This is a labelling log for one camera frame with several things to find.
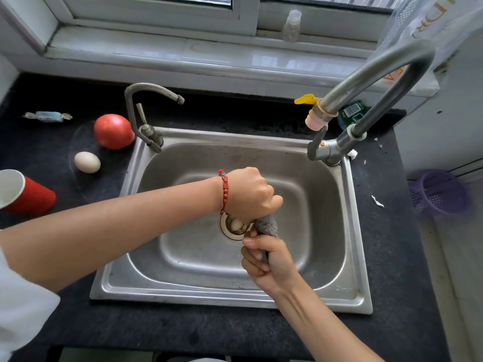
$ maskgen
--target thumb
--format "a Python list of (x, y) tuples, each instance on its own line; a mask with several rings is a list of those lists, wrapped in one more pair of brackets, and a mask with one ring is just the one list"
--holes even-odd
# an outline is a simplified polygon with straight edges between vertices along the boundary
[(270, 202), (272, 213), (276, 212), (282, 204), (284, 204), (284, 199), (280, 195), (274, 195)]
[(261, 249), (272, 252), (282, 249), (285, 245), (283, 240), (268, 235), (245, 237), (242, 243), (249, 249)]

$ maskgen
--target barcode label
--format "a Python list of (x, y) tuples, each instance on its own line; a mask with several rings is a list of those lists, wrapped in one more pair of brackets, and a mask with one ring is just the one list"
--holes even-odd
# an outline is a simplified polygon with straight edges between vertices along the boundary
[(345, 115), (347, 115), (347, 117), (350, 117), (354, 114), (356, 114), (357, 112), (359, 112), (361, 110), (361, 107), (359, 106), (358, 103), (355, 103), (353, 105), (351, 105), (350, 107), (347, 107), (346, 109), (344, 109), (344, 113)]

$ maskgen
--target window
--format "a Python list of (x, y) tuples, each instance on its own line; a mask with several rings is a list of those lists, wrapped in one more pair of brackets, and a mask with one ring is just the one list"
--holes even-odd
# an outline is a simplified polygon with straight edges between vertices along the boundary
[[(289, 11), (302, 12), (303, 36), (377, 42), (403, 0), (45, 0), (67, 25), (226, 41), (221, 35), (277, 34)], [(192, 34), (180, 31), (192, 31)], [(200, 36), (209, 32), (216, 35)]]

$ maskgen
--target sink rim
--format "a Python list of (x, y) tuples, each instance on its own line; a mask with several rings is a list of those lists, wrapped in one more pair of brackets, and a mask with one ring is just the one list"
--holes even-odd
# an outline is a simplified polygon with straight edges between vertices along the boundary
[[(306, 152), (306, 146), (310, 142), (309, 140), (287, 139), (262, 135), (219, 133), (160, 127), (156, 127), (155, 129), (166, 139), (171, 139), (172, 142), (169, 142), (167, 144), (168, 146), (187, 142), (202, 143), (204, 141), (212, 144), (229, 144), (235, 147), (267, 147), (271, 150), (277, 148), (280, 150), (286, 150), (287, 148), (290, 148), (296, 152)], [(128, 195), (137, 191), (144, 170), (151, 159), (156, 155), (157, 154), (150, 150), (141, 139), (136, 140), (119, 196)], [(141, 162), (143, 166), (142, 170), (138, 170)], [(345, 258), (343, 265), (335, 278), (325, 286), (315, 289), (315, 292), (333, 311), (371, 314), (372, 302), (369, 281), (355, 202), (352, 172), (350, 161), (347, 157), (341, 161), (340, 171), (343, 188), (339, 187), (339, 183), (338, 187), (344, 212), (344, 227), (348, 230), (348, 233), (345, 236)], [(133, 278), (130, 287), (115, 287), (109, 283), (110, 273), (113, 267), (115, 267), (117, 272), (121, 273), (127, 272), (129, 269), (135, 270), (134, 273), (136, 274), (132, 271), (130, 274), (130, 277)], [(143, 288), (137, 286), (137, 284), (146, 283), (146, 280), (150, 280), (157, 286), (157, 288)], [(355, 283), (356, 289), (344, 287), (351, 282)], [(332, 289), (330, 291), (331, 293), (340, 296), (323, 297), (323, 294), (328, 292), (329, 287)], [(345, 293), (354, 293), (356, 296), (351, 299), (348, 299), (347, 297), (344, 298), (343, 296)], [(276, 308), (274, 301), (262, 290), (206, 288), (151, 280), (135, 268), (128, 254), (123, 255), (119, 259), (97, 271), (92, 285), (90, 298), (102, 300), (115, 299), (179, 304)]]

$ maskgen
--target small thin faucet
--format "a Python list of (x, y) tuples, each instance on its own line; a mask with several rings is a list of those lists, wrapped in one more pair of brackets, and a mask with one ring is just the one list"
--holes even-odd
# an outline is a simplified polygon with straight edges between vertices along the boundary
[(366, 138), (367, 130), (422, 78), (431, 66), (434, 55), (435, 47), (429, 40), (418, 39), (395, 45), (367, 61), (333, 88), (325, 98), (319, 99), (312, 110), (322, 120), (329, 121), (344, 105), (376, 81), (398, 68), (407, 66), (403, 75), (365, 116), (348, 126), (339, 137), (324, 141), (327, 125), (318, 131), (307, 147), (308, 158), (313, 161), (323, 160), (330, 166), (339, 164), (358, 141)]
[(154, 91), (156, 93), (160, 93), (165, 97), (168, 97), (171, 100), (174, 100), (176, 103), (182, 105), (184, 103), (184, 97), (181, 95), (173, 93), (171, 90), (168, 90), (160, 85), (149, 84), (147, 82), (140, 82), (137, 84), (132, 84), (124, 91), (124, 97), (126, 98), (126, 106), (128, 108), (128, 115), (129, 121), (131, 122), (131, 127), (137, 137), (142, 139), (146, 145), (153, 149), (156, 153), (161, 152), (161, 147), (163, 146), (163, 137), (155, 131), (154, 127), (148, 124), (146, 121), (146, 116), (144, 115), (144, 111), (142, 109), (141, 104), (136, 104), (138, 108), (139, 115), (141, 117), (143, 125), (138, 128), (138, 124), (136, 122), (136, 112), (134, 111), (134, 103), (132, 102), (132, 96), (134, 93), (138, 91), (148, 90)]

